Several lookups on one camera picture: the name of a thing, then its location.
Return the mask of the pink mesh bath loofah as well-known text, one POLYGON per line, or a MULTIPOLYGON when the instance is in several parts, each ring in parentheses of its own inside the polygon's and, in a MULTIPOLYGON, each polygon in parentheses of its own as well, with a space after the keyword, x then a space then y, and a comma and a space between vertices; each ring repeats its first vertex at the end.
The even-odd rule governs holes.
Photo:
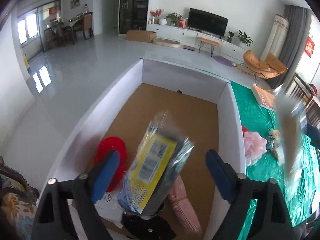
POLYGON ((267 140, 260 136, 258 132, 244 133, 244 147, 245 147, 245 164, 252 166, 267 152, 267 140))

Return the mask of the small gold paper box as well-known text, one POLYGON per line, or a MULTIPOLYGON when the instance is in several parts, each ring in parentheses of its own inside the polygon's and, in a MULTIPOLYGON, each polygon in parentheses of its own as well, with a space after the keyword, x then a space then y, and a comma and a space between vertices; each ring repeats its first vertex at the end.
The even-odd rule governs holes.
POLYGON ((269 135, 272 136, 275 140, 280 140, 281 135, 278 129, 269 130, 269 135))

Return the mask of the yellow blue sponge package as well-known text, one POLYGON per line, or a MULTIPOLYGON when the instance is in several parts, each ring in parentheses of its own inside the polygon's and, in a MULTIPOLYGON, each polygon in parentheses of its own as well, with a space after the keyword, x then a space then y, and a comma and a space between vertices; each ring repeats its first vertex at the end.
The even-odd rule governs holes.
POLYGON ((142 217, 155 215, 193 148, 194 143, 170 112, 158 112, 146 129, 118 194, 124 211, 142 217))

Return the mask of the blue wave pattern pouch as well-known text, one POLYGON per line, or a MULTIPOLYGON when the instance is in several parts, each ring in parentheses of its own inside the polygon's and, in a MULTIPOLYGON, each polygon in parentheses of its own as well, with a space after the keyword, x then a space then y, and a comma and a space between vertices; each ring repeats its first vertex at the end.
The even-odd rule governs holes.
POLYGON ((266 137, 267 143, 266 143, 266 149, 267 152, 272 152, 274 149, 274 144, 276 142, 275 138, 271 135, 269 135, 268 137, 266 137))

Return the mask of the red snack packet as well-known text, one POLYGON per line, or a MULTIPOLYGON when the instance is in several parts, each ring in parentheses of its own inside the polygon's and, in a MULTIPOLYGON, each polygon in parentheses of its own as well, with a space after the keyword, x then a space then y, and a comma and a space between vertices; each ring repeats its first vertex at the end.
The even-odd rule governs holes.
POLYGON ((249 132, 249 130, 245 126, 242 125, 241 128, 242 128, 242 133, 243 134, 246 133, 246 132, 249 132))

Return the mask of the floral sofa cushion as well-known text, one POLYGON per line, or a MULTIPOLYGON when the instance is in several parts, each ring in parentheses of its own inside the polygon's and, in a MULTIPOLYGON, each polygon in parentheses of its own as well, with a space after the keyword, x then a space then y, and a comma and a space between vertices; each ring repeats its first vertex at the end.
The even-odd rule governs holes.
POLYGON ((1 159, 1 239, 31 239, 37 189, 1 159))

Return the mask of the white cardboard box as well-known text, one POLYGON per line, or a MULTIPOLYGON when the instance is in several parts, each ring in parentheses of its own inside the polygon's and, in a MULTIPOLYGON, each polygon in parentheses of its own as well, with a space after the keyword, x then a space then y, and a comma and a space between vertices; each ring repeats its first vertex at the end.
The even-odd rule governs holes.
POLYGON ((179 181, 201 237, 227 215, 217 156, 245 172, 244 139, 231 83, 214 74, 140 59, 108 87, 77 124, 45 183, 32 239, 186 239, 172 206, 179 181))

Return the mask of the orange lounge chair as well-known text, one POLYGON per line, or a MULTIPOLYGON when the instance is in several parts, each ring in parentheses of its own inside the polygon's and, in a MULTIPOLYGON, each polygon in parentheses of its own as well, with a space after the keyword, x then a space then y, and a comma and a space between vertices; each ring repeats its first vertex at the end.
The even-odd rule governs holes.
POLYGON ((287 72, 287 66, 272 53, 268 53, 265 60, 259 60, 251 50, 244 53, 243 62, 235 67, 240 72, 253 76, 255 84, 258 79, 269 80, 287 72))

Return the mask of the purple floor mat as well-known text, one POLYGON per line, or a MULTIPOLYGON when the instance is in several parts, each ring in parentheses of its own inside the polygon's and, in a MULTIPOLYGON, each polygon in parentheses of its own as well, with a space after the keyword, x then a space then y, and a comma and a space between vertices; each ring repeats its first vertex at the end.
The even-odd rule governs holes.
POLYGON ((213 56, 213 59, 215 61, 217 61, 218 63, 223 64, 225 66, 235 67, 235 65, 236 65, 234 62, 232 62, 222 56, 215 55, 215 56, 213 56))

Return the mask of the white tv cabinet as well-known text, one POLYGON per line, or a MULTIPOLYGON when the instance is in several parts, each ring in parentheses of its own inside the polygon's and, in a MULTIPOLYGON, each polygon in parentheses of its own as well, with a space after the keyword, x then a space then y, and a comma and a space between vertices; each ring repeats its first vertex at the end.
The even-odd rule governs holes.
MULTIPOLYGON (((147 24, 146 29, 148 31, 155 31, 158 38, 166 38, 174 41, 180 42, 182 45, 194 47, 197 51, 200 45, 200 42, 197 40, 197 37, 204 37, 210 40, 221 43, 220 48, 215 48, 215 55, 221 55, 226 59, 240 63, 243 61, 243 55, 246 52, 245 49, 227 42, 224 39, 213 37, 212 35, 200 33, 198 31, 182 29, 178 27, 172 27, 169 25, 160 25, 160 24, 147 24)), ((204 44, 201 51, 207 51, 210 53, 210 45, 204 44)))

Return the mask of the wooden bench stool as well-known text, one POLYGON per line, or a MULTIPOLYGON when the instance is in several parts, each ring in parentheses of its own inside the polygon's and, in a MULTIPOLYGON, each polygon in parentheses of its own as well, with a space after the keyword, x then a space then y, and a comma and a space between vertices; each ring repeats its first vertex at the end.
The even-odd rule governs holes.
POLYGON ((199 45, 199 48, 198 48, 198 52, 199 52, 199 53, 200 53, 202 47, 204 46, 204 44, 210 45, 210 57, 213 57, 214 49, 215 49, 216 47, 217 47, 217 48, 220 48, 220 47, 221 47, 221 43, 216 42, 216 41, 214 41, 214 40, 210 40, 210 39, 204 38, 204 37, 198 36, 198 37, 197 37, 197 40, 200 42, 200 45, 199 45))

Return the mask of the wooden dining chair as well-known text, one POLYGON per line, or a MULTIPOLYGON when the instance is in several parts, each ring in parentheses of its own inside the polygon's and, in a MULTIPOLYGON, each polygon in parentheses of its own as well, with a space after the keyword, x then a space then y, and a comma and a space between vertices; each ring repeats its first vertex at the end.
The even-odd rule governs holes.
POLYGON ((82 32, 85 40, 88 40, 94 36, 93 33, 93 13, 87 12, 83 14, 82 18, 78 20, 72 27, 74 39, 77 39, 77 33, 82 32))

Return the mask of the brown cardboard box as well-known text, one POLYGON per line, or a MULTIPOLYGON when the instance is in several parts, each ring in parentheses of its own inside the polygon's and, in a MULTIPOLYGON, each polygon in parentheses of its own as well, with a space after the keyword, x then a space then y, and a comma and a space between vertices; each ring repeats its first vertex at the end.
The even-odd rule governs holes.
POLYGON ((126 33, 126 40, 151 43, 157 37, 155 31, 147 30, 129 30, 126 33))

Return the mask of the grey window curtain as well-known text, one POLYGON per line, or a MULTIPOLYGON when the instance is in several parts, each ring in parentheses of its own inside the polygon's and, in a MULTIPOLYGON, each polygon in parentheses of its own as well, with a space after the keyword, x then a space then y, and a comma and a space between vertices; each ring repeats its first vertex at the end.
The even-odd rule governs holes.
POLYGON ((283 83, 288 83, 294 76, 309 35, 312 10, 286 5, 284 16, 289 21, 289 30, 279 55, 279 60, 287 67, 287 72, 269 79, 271 88, 275 89, 283 83))

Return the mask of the black flat television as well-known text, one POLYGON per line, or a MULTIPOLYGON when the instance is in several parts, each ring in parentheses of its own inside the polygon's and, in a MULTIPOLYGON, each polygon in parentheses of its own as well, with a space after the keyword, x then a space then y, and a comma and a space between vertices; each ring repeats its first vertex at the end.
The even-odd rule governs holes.
POLYGON ((205 31, 217 36, 224 36, 228 19, 207 11, 190 8, 188 27, 205 31))

